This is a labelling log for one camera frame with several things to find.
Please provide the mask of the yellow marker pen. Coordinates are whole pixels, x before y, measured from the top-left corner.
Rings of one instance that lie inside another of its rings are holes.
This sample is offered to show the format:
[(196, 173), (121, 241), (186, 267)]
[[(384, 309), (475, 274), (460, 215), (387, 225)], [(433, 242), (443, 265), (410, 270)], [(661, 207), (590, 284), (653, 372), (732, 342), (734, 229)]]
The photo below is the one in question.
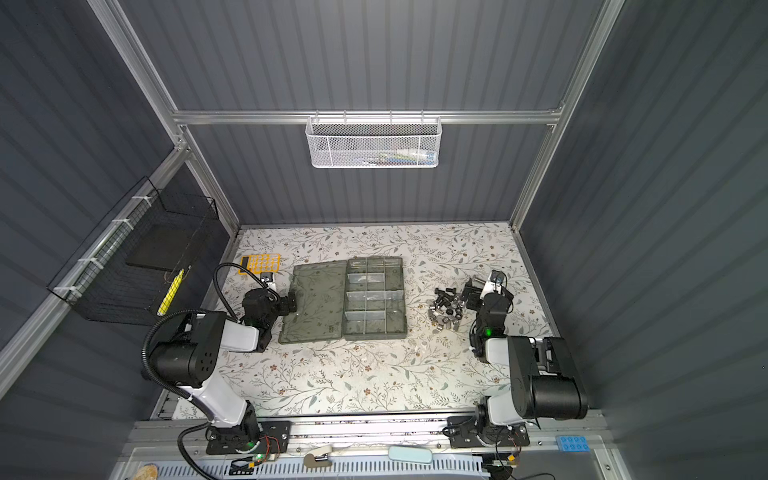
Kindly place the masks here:
[(178, 274), (174, 277), (174, 279), (171, 281), (170, 286), (168, 287), (162, 301), (160, 302), (156, 315), (157, 316), (164, 316), (168, 313), (168, 310), (170, 309), (173, 300), (185, 278), (185, 270), (182, 269), (178, 272)]

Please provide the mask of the light blue oval object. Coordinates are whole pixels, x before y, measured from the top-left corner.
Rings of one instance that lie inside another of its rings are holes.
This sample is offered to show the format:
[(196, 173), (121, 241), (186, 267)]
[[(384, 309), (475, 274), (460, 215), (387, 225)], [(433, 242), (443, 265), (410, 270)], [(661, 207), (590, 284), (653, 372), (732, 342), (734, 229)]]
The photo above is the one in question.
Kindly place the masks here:
[(388, 448), (388, 458), (396, 462), (426, 465), (433, 462), (433, 453), (428, 448), (393, 445)]

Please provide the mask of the pile of screws and nuts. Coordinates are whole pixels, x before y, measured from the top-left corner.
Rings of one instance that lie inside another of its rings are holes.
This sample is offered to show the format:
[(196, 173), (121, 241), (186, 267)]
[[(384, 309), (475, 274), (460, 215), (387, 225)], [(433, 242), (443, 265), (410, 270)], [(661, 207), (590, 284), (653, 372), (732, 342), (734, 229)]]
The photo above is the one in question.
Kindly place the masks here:
[(464, 304), (455, 288), (434, 289), (435, 299), (428, 307), (427, 315), (438, 330), (458, 331), (464, 316)]

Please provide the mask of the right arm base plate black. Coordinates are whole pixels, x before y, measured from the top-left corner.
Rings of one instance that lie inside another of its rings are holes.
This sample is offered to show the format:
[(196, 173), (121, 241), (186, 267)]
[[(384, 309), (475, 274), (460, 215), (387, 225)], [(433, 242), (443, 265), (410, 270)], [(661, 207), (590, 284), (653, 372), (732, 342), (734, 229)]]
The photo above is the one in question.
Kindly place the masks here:
[(524, 424), (516, 426), (481, 426), (475, 415), (458, 415), (447, 418), (441, 430), (454, 449), (503, 447), (518, 449), (530, 445)]

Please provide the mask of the clear green compartment organizer box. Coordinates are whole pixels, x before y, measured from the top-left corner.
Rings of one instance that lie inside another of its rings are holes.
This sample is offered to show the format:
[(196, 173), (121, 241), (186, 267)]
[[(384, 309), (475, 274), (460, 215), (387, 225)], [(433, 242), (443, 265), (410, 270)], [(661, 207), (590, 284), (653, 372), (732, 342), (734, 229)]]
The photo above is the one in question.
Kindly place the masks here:
[(296, 310), (280, 344), (397, 340), (408, 334), (403, 260), (369, 256), (298, 265), (289, 292)]

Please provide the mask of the blue lego brick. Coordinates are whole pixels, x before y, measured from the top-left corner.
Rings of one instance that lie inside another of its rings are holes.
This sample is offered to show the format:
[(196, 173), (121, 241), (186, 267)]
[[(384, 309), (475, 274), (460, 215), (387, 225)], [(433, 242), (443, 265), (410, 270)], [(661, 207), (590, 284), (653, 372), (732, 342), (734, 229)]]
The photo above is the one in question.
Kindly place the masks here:
[(568, 453), (584, 453), (591, 450), (585, 436), (561, 435), (556, 437), (558, 449)]

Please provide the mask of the yellow calculator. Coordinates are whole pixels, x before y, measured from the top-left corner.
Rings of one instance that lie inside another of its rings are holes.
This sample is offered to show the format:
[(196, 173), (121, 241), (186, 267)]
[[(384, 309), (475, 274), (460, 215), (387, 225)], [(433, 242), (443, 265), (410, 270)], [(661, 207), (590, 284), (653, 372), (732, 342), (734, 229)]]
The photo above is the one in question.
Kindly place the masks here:
[(251, 254), (244, 255), (238, 264), (247, 271), (261, 275), (262, 273), (277, 273), (280, 271), (280, 254)]

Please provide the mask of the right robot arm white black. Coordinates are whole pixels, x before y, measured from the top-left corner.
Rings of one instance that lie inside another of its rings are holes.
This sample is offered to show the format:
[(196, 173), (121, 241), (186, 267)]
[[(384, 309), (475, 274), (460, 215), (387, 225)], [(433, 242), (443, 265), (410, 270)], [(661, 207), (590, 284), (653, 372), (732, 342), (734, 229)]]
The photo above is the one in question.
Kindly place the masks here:
[(588, 396), (563, 338), (506, 334), (512, 294), (505, 289), (471, 295), (467, 308), (476, 313), (469, 331), (473, 355), (507, 372), (508, 388), (484, 397), (476, 408), (474, 430), (479, 438), (527, 420), (586, 417)]

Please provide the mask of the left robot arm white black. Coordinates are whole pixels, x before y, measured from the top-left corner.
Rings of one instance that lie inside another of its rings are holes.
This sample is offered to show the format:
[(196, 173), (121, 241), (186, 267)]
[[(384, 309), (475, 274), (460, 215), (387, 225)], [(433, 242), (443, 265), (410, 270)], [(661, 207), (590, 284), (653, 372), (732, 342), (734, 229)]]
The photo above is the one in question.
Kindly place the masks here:
[(235, 393), (218, 372), (221, 350), (263, 353), (278, 318), (297, 309), (295, 294), (268, 289), (248, 291), (244, 316), (225, 311), (187, 310), (168, 314), (150, 329), (141, 350), (144, 375), (195, 406), (205, 415), (209, 438), (230, 442), (242, 451), (263, 437), (253, 404)]

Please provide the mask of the beige tape dispenser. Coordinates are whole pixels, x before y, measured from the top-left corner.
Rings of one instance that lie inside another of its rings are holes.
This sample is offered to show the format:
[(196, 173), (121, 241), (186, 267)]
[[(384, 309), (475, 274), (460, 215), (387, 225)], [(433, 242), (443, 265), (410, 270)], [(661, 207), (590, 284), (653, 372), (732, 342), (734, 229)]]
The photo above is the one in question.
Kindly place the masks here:
[(332, 464), (330, 460), (332, 452), (333, 448), (330, 445), (315, 448), (304, 456), (303, 465), (307, 469), (330, 467)]

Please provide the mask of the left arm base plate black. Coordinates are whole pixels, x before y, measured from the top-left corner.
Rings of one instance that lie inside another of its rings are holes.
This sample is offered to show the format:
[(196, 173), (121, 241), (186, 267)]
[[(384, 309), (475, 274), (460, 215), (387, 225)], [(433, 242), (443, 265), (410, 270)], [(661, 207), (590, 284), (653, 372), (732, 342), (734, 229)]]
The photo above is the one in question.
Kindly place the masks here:
[(251, 430), (247, 426), (233, 428), (208, 427), (206, 453), (208, 455), (277, 455), (287, 451), (292, 423), (289, 421), (261, 421)]

